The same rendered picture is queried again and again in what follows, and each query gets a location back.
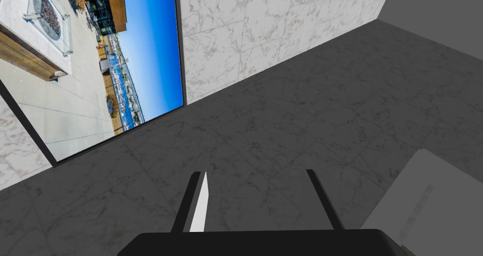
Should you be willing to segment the large window with terrace view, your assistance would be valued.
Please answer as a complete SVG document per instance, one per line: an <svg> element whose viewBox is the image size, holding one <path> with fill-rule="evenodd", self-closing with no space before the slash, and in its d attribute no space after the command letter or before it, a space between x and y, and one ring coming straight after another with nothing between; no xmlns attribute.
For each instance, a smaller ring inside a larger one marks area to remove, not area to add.
<svg viewBox="0 0 483 256"><path fill-rule="evenodd" d="M0 95L55 167L186 104L178 0L0 0Z"/></svg>

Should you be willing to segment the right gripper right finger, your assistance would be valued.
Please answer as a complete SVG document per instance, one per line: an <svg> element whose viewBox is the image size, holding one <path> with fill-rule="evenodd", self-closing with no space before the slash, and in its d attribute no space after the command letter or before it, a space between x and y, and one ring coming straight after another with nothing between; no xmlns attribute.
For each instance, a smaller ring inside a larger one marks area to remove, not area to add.
<svg viewBox="0 0 483 256"><path fill-rule="evenodd" d="M307 174L311 180L311 183L314 186L314 189L317 193L319 200L323 206L324 212L330 221L331 227L334 230L344 230L344 226L336 213L333 204L331 203L326 191L324 190L320 179L318 178L316 172L312 169L307 169Z"/></svg>

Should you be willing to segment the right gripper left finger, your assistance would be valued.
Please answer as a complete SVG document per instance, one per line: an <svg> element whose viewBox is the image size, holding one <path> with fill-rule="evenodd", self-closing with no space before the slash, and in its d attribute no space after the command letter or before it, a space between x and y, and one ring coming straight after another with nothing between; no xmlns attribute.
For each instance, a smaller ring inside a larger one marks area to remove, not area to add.
<svg viewBox="0 0 483 256"><path fill-rule="evenodd" d="M190 176L171 232L204 232L208 198L207 173L194 172Z"/></svg>

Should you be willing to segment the grey flat-topped cabinet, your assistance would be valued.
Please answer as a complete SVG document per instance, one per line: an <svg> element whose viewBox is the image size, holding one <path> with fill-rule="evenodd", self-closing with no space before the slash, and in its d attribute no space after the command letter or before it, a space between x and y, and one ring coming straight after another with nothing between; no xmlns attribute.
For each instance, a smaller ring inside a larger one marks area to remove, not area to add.
<svg viewBox="0 0 483 256"><path fill-rule="evenodd" d="M362 228L415 256L483 256L483 183L420 149Z"/></svg>

